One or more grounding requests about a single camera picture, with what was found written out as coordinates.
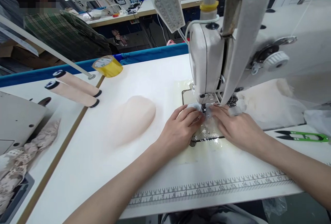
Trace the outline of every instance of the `plastic bag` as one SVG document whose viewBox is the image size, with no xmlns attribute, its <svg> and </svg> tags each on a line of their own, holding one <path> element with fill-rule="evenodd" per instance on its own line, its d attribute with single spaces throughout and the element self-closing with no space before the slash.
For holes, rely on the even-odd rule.
<svg viewBox="0 0 331 224">
<path fill-rule="evenodd" d="M 264 212 L 270 218 L 271 213 L 278 216 L 287 211 L 287 203 L 284 196 L 262 200 Z"/>
<path fill-rule="evenodd" d="M 309 126 L 331 137 L 331 110 L 306 110 L 303 117 Z"/>
</svg>

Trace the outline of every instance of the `table leg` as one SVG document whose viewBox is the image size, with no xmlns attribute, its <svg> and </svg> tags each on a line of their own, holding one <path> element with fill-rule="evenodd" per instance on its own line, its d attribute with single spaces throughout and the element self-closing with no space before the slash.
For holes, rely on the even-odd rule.
<svg viewBox="0 0 331 224">
<path fill-rule="evenodd" d="M 147 38 L 147 42 L 148 42 L 150 48 L 153 48 L 152 42 L 151 42 L 151 40 L 149 39 L 149 36 L 148 36 L 147 30 L 146 30 L 145 24 L 144 24 L 144 22 L 143 22 L 143 19 L 142 19 L 141 17 L 139 17 L 138 20 L 139 20 L 139 23 L 140 23 L 141 29 L 143 30 L 143 32 L 144 32 L 144 34 L 145 34 L 145 36 L 146 36 L 146 38 Z"/>
</svg>

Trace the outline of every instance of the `person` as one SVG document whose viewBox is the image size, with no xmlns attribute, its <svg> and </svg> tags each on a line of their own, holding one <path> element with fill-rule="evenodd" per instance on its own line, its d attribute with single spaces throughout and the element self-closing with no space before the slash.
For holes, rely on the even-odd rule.
<svg viewBox="0 0 331 224">
<path fill-rule="evenodd" d="M 74 14 L 60 10 L 59 0 L 18 0 L 24 13 L 24 29 L 77 62 L 112 55 L 116 46 Z"/>
<path fill-rule="evenodd" d="M 227 106 L 214 105 L 210 109 L 218 122 L 218 128 L 228 141 L 283 170 L 299 187 L 331 210 L 331 167 L 268 136 L 246 113 L 229 116 Z M 191 136 L 203 121 L 202 113 L 195 108 L 183 105 L 176 109 L 159 138 L 80 205 L 64 224 L 115 223 L 144 182 L 188 147 Z"/>
</svg>

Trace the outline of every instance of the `work table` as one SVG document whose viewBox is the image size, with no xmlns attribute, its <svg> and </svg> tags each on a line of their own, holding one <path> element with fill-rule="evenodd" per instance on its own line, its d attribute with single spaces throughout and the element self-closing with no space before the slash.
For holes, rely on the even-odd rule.
<svg viewBox="0 0 331 224">
<path fill-rule="evenodd" d="M 96 74 L 96 77 L 92 80 L 88 80 L 87 77 L 81 73 L 76 76 L 96 86 L 100 83 L 101 75 L 98 72 L 92 72 L 92 74 Z M 30 214 L 30 208 L 34 207 L 39 195 L 42 193 L 43 188 L 55 169 L 57 162 L 65 151 L 71 136 L 74 134 L 75 128 L 83 117 L 82 111 L 85 109 L 83 105 L 49 92 L 44 88 L 44 86 L 52 80 L 54 80 L 54 78 L 0 88 L 2 92 L 26 100 L 32 99 L 31 101 L 35 103 L 38 103 L 46 97 L 51 97 L 51 101 L 47 105 L 48 111 L 45 116 L 49 121 L 61 119 L 57 138 L 49 148 L 42 151 L 36 157 L 29 167 L 28 173 L 34 179 L 34 184 L 11 220 L 11 224 L 24 223 L 23 220 L 27 219 Z"/>
<path fill-rule="evenodd" d="M 125 65 L 118 76 L 105 78 L 100 86 L 99 105 L 86 111 L 27 223 L 62 223 L 90 195 L 133 162 L 158 138 L 174 111 L 174 82 L 191 78 L 188 54 Z M 115 149 L 111 137 L 103 130 L 109 129 L 111 113 L 134 95 L 142 95 L 156 104 L 155 119 L 144 134 Z M 306 125 L 285 130 L 316 132 Z M 276 136 L 273 131 L 266 133 Z M 329 144 L 280 141 L 323 163 L 331 162 Z M 235 189 L 244 182 L 251 187 Z M 121 218 L 299 192 L 302 190 L 282 172 L 223 138 L 199 142 L 170 161 L 139 190 Z"/>
</svg>

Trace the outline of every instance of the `white pipe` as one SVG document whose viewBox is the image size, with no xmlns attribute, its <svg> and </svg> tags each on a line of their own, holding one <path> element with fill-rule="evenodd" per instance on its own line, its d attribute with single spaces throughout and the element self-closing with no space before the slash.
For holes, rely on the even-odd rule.
<svg viewBox="0 0 331 224">
<path fill-rule="evenodd" d="M 49 47 L 48 45 L 46 45 L 45 43 L 43 43 L 42 41 L 38 40 L 36 37 L 34 37 L 33 35 L 29 34 L 24 29 L 20 28 L 19 26 L 17 26 L 14 23 L 12 23 L 11 21 L 9 21 L 7 18 L 5 18 L 2 15 L 0 15 L 0 22 L 3 23 L 4 25 L 6 25 L 7 27 L 11 28 L 12 30 L 14 30 L 16 33 L 19 33 L 23 37 L 29 39 L 30 41 L 32 41 L 37 46 L 40 46 L 42 49 L 48 51 L 49 53 L 51 53 L 55 57 L 57 57 L 60 60 L 64 61 L 68 65 L 74 67 L 76 70 L 78 70 L 81 73 L 85 74 L 86 76 L 88 76 L 89 79 L 95 78 L 95 75 L 94 74 L 88 73 L 83 68 L 79 67 L 78 65 L 76 65 L 75 63 L 73 63 L 71 60 L 67 59 L 66 57 L 64 57 L 63 55 L 61 55 L 60 53 L 58 53 L 57 51 L 55 51 L 54 49 L 52 49 L 51 47 Z"/>
</svg>

